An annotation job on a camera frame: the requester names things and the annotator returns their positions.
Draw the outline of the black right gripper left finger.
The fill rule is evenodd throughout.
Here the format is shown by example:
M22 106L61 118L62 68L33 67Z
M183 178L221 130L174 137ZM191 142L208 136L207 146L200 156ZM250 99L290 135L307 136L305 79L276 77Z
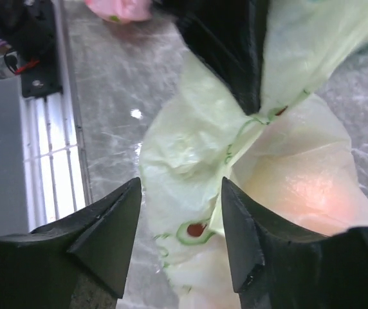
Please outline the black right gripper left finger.
M65 218L1 236L0 308L68 308L83 275L121 299L141 202L133 178Z

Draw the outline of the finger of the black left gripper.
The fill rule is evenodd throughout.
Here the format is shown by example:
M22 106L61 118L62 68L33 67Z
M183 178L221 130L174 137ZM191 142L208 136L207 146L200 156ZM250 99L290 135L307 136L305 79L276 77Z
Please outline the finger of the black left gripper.
M162 1L190 51L234 96L247 115L261 108L269 1Z

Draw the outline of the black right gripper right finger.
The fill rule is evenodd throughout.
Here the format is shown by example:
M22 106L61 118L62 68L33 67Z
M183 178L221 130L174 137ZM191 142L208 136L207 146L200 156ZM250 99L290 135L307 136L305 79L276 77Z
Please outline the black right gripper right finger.
M368 308L368 227L323 236L263 207L227 178L221 205L243 308Z

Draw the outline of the light green plastic bag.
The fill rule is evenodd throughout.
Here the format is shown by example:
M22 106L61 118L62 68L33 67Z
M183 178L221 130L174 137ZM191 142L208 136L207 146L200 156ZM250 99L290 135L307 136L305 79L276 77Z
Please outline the light green plastic bag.
M368 1L269 1L261 108L247 115L188 48L179 88L143 140L148 225L180 308L243 308L232 285L223 178L326 237L368 227L351 139L317 94L368 43Z

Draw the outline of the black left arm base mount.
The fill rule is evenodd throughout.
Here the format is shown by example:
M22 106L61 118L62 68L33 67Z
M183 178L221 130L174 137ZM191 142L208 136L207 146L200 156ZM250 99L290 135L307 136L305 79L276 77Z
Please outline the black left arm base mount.
M7 67L21 78L24 98L62 92L52 1L0 1L0 40L17 53L18 63Z

